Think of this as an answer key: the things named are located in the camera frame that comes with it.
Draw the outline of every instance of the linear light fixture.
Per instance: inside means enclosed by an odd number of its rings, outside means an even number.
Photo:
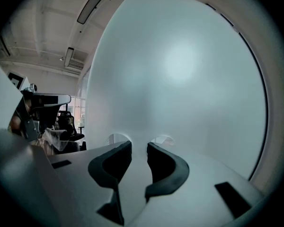
[[[74,48],[68,47],[64,61],[65,67],[68,67],[68,65],[70,64],[73,54],[74,54]]]
[[[95,9],[95,7],[97,6],[97,4],[100,2],[101,0],[88,0],[88,2],[85,4],[83,10],[81,11],[77,22],[80,24],[85,24],[86,20],[88,19],[89,15],[91,14],[91,12]]]

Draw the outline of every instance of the ceiling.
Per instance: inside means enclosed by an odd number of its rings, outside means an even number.
[[[77,18],[88,0],[26,0],[15,11],[0,39],[0,64],[59,70],[79,75],[92,60],[110,18],[123,0],[101,0],[87,22]],[[67,49],[74,48],[65,67]]]

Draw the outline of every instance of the wall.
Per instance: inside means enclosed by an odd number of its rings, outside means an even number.
[[[61,75],[54,72],[25,68],[14,65],[1,66],[7,73],[9,70],[27,76],[29,83],[34,83],[38,87],[38,93],[57,93],[76,96],[77,78]]]

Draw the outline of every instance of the glossy white surface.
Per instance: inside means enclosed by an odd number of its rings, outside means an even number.
[[[248,178],[265,131],[257,66],[230,24],[195,0],[125,0],[97,48],[87,93],[87,147],[127,136],[146,160],[158,135]]]

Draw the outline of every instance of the white ceiling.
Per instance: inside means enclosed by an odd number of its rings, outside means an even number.
[[[101,0],[85,24],[77,18],[88,0],[26,0],[10,18],[1,35],[11,54],[0,43],[0,63],[42,66],[80,74],[64,67],[68,47],[73,60],[84,64],[93,56],[110,18],[123,0]]]

